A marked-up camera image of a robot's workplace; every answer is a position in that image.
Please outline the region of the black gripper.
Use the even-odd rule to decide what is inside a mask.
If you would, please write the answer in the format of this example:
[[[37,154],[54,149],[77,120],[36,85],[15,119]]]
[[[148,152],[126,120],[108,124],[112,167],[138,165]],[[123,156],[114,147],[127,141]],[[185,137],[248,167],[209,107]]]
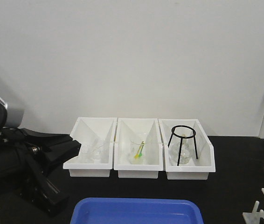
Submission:
[[[0,188],[4,181],[25,176],[20,196],[50,216],[67,206],[69,195],[45,175],[78,156],[81,143],[69,134],[41,133],[26,128],[0,130]]]

